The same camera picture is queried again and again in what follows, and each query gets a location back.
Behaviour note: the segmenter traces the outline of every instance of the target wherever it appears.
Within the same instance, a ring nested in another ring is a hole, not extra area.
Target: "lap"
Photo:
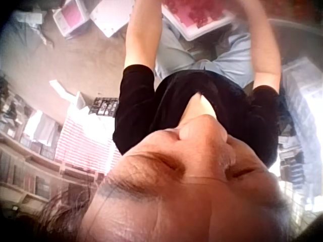
[[[197,69],[219,73],[240,87],[251,83],[254,72],[251,64],[250,34],[243,27],[226,33],[216,44],[218,58],[196,62],[193,56],[181,46],[179,32],[163,20],[163,33],[156,58],[156,74],[159,78],[182,70]]]

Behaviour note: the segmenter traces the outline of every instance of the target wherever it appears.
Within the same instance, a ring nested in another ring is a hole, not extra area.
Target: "man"
[[[258,0],[237,0],[249,34],[214,62],[194,59],[136,0],[113,139],[123,154],[98,189],[82,241],[284,241],[276,158],[280,55]],[[154,91],[154,70],[164,78]],[[254,79],[247,96],[241,87]]]

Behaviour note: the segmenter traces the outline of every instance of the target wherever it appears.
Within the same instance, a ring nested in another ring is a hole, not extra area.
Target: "red items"
[[[220,19],[224,9],[222,0],[163,0],[163,3],[173,14],[188,7],[188,17],[198,28]]]

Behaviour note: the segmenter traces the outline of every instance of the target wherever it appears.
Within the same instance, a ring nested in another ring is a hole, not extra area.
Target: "striped cloth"
[[[107,126],[88,107],[78,110],[70,106],[55,159],[61,162],[107,174],[119,161],[121,154],[111,139],[114,122]]]

